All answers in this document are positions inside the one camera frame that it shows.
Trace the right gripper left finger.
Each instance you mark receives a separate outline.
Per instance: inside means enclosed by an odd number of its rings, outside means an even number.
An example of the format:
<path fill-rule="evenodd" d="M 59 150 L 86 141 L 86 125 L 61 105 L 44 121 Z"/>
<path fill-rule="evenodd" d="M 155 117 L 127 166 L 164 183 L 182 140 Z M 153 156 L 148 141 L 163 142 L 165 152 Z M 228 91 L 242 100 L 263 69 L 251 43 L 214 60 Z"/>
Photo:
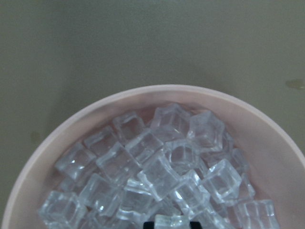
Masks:
<path fill-rule="evenodd" d="M 153 221 L 144 222 L 143 229 L 154 229 L 154 222 Z"/>

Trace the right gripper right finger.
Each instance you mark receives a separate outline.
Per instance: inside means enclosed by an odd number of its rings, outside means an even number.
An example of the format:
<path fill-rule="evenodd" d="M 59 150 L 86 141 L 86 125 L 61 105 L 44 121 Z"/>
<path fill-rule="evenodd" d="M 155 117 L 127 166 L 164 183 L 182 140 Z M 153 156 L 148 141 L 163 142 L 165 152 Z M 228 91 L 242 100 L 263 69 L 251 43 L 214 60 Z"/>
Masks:
<path fill-rule="evenodd" d="M 201 229 L 201 224 L 200 224 L 200 222 L 197 222 L 197 221 L 191 221 L 190 228 L 191 229 Z"/>

